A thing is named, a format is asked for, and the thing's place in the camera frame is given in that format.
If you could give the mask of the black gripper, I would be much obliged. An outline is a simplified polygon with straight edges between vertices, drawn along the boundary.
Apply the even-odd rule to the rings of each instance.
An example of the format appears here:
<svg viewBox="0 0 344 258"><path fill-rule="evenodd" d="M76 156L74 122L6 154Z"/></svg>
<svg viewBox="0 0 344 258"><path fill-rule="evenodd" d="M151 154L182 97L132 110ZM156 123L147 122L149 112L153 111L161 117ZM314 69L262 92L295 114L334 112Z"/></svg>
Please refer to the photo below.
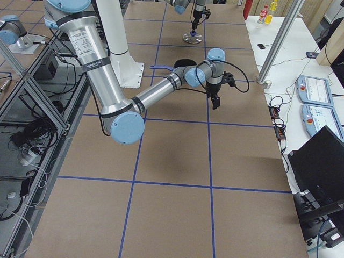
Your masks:
<svg viewBox="0 0 344 258"><path fill-rule="evenodd" d="M207 93L207 98L211 98L212 100L212 109L216 110L217 107L220 107L220 97L218 97L218 92L221 89L221 84L216 83L212 84L210 82L206 82L206 93Z"/></svg>
<svg viewBox="0 0 344 258"><path fill-rule="evenodd" d="M193 11L193 21L192 21L192 31L195 31L198 27L198 20L202 17L202 11L194 10Z"/></svg>

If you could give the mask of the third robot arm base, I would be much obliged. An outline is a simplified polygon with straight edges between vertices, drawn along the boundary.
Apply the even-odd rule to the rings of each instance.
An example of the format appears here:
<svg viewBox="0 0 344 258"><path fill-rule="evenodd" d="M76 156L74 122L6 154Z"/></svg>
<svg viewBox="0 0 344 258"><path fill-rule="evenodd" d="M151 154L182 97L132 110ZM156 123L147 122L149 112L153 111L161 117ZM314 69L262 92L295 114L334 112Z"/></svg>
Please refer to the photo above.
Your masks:
<svg viewBox="0 0 344 258"><path fill-rule="evenodd" d="M1 40L14 54L34 54L38 45L16 15L1 17Z"/></svg>

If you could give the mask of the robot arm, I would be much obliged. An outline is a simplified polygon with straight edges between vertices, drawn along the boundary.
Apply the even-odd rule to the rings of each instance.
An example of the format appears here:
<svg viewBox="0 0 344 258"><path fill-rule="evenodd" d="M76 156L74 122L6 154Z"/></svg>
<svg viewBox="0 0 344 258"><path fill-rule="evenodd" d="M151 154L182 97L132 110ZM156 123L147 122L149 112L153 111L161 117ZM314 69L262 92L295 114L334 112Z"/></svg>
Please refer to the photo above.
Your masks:
<svg viewBox="0 0 344 258"><path fill-rule="evenodd" d="M189 0L165 0L167 4L172 6L176 13L183 14L186 10L186 8L189 6L190 3L192 3L192 17L193 20L191 21L192 27L191 27L191 34L196 34L196 29L198 25L201 23L200 19L203 15L205 15L205 20L209 18L211 15L211 12L209 9L206 8L205 3L206 1L202 0L195 0L195 1L189 1Z"/></svg>
<svg viewBox="0 0 344 258"><path fill-rule="evenodd" d="M142 114L183 83L205 84L215 92L223 80L225 52L209 50L196 66L178 67L161 82L132 98L123 87L136 87L143 67L130 56L118 1L44 1L46 26L65 33L101 103L101 123L121 144L138 141L145 129Z"/></svg>

